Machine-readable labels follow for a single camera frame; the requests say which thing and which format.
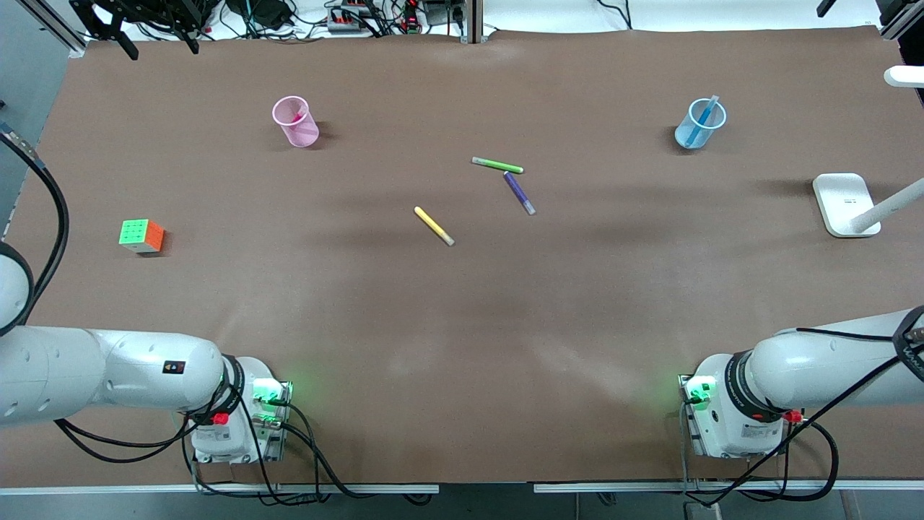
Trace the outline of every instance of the brown table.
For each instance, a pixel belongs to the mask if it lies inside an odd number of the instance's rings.
[[[295,382],[348,482],[679,478],[678,374],[780,328],[921,303],[924,207],[836,240],[809,185],[856,171],[880,200],[920,176],[921,107],[883,82],[900,58],[872,28],[139,48],[132,63],[96,44],[69,65],[40,152],[71,241],[31,323],[177,331],[261,358]],[[727,125],[680,151],[674,126],[713,93]],[[312,149],[270,118],[287,94],[320,121]],[[539,214],[473,155],[524,166]],[[116,244],[128,218],[169,231],[163,257]],[[30,180],[9,241],[38,269],[54,229]],[[900,447],[921,411],[832,412],[842,476],[924,477]],[[172,431],[166,412],[74,422]],[[51,425],[0,446],[3,486],[188,481],[178,451],[106,465]],[[799,450],[795,475],[825,473],[824,449]],[[303,453],[273,478],[310,481]]]

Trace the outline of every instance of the metal frame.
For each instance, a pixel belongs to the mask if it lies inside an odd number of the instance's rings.
[[[924,0],[918,0],[902,8],[902,12],[882,27],[880,34],[886,40],[895,40],[924,17]]]
[[[71,52],[83,55],[87,49],[87,41],[80,36],[80,33],[74,31],[61,15],[57,13],[44,0],[16,0],[23,9],[29,11],[33,18],[39,21],[48,32],[54,36],[58,42],[71,50]]]
[[[440,492],[438,484],[347,484],[349,489],[357,493],[377,493],[382,495],[436,495]],[[259,493],[265,492],[263,484],[215,484],[219,491],[228,493]],[[314,492],[312,484],[273,484],[273,491],[277,493],[304,493]],[[29,495],[98,495],[105,493],[196,493],[199,490],[192,484],[175,484],[166,486],[73,486],[65,488],[0,488],[0,496],[29,496]],[[321,485],[321,493],[339,493],[335,486]]]
[[[725,489],[731,482],[695,481],[687,484],[688,491],[716,491]],[[759,480],[746,482],[738,490],[763,489],[776,491],[782,480]],[[792,490],[817,490],[824,486],[824,480],[793,480],[786,484]],[[924,480],[838,480],[834,489],[879,491],[922,491]],[[651,493],[683,491],[683,483],[677,482],[572,482],[564,484],[533,484],[534,493]]]
[[[467,0],[466,31],[462,43],[484,43],[484,0]]]

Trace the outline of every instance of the white pole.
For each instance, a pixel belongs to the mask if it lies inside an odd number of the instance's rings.
[[[924,196],[924,179],[915,181],[895,195],[874,205],[866,212],[851,218],[849,222],[850,228],[855,233],[861,233],[892,213],[915,202],[921,196]]]

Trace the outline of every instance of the orange cube face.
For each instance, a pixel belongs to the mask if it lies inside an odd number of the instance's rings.
[[[126,220],[118,242],[135,253],[158,253],[164,247],[164,228],[147,218]]]

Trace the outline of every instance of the cup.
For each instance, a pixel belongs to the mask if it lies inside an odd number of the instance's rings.
[[[680,126],[674,130],[674,138],[677,144],[689,150],[698,150],[702,148],[706,141],[712,136],[712,133],[725,124],[725,107],[722,103],[716,102],[712,110],[704,118],[703,110],[709,104],[709,99],[702,98],[690,104],[687,109],[687,116]]]
[[[283,129],[292,146],[304,148],[321,136],[308,111],[308,102],[296,95],[286,96],[273,105],[273,121]]]

